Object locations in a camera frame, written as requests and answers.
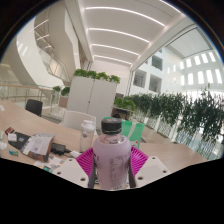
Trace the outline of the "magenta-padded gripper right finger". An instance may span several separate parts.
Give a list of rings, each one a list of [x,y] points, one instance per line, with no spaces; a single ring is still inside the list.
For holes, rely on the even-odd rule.
[[[147,156],[140,149],[131,149],[129,186],[140,188],[170,174],[169,169],[156,156]]]

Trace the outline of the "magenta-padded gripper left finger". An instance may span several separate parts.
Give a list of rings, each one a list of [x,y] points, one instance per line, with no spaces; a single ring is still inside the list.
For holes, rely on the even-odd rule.
[[[93,189],[96,179],[93,149],[86,150],[77,158],[68,158],[53,173],[76,185]]]

